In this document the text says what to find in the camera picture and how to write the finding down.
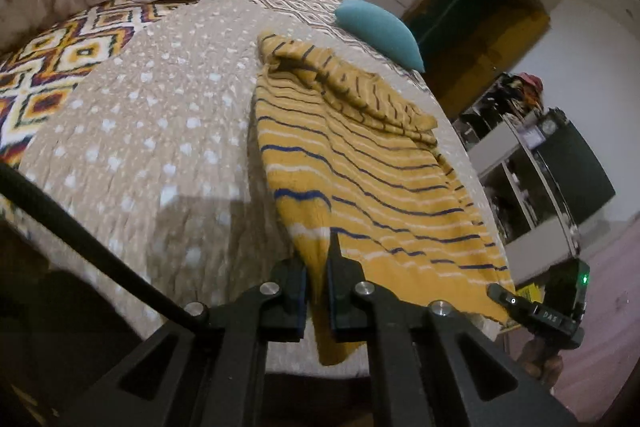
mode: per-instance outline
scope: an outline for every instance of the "metal screw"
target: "metal screw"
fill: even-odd
[[[278,283],[273,281],[263,282],[260,285],[260,293],[262,295],[276,295],[279,291],[280,286],[278,286]]]
[[[429,308],[431,308],[433,313],[440,315],[441,317],[446,317],[453,311],[453,306],[447,301],[433,301],[429,304]]]
[[[192,317],[199,317],[204,313],[205,307],[201,302],[190,302],[184,307],[184,311],[190,314]]]
[[[360,281],[354,286],[358,295],[371,295],[375,289],[376,287],[369,281]]]

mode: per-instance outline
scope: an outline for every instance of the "person's hand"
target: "person's hand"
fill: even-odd
[[[522,348],[518,363],[536,380],[551,389],[562,373],[562,357],[553,355],[544,357],[545,343],[542,339],[534,338]]]

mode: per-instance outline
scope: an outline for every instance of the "pillow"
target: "pillow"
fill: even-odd
[[[344,0],[335,9],[340,28],[376,48],[407,70],[424,73],[424,63],[414,35],[404,23],[380,6],[361,0]]]

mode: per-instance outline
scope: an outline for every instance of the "striped towel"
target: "striped towel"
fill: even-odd
[[[258,48],[258,145],[314,300],[334,230],[342,254],[398,298],[419,305],[443,299],[505,321],[485,291],[492,282],[513,290],[509,270],[436,150],[435,118],[331,49],[268,32]]]

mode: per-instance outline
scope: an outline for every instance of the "bed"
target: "bed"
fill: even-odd
[[[334,25],[337,0],[103,3],[53,26],[0,66],[2,159],[178,304],[234,299],[266,279],[291,244],[252,147],[250,102],[265,28],[313,41],[379,73],[436,116],[456,169],[504,257],[479,180],[421,77]],[[141,335],[162,318],[28,217],[6,217],[53,266],[94,286]],[[499,325],[474,316],[490,337]],[[367,373],[366,348],[322,367],[311,327],[271,344],[269,371]]]

